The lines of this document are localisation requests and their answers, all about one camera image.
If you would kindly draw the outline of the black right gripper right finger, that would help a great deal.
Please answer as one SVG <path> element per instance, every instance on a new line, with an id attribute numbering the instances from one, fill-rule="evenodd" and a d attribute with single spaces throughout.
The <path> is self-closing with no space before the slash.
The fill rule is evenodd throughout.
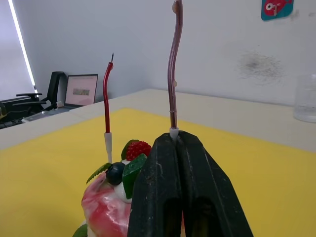
<path id="1" fill-rule="evenodd" d="M 176 143 L 188 237 L 251 237 L 253 233 L 227 174 L 197 136 L 180 131 Z"/>

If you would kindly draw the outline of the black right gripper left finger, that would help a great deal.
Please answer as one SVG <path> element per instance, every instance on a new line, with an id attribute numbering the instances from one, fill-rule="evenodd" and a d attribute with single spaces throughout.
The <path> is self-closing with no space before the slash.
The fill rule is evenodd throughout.
<path id="1" fill-rule="evenodd" d="M 168 133 L 159 136 L 138 174 L 129 217 L 129 237 L 179 237 L 182 194 L 178 160 Z"/>

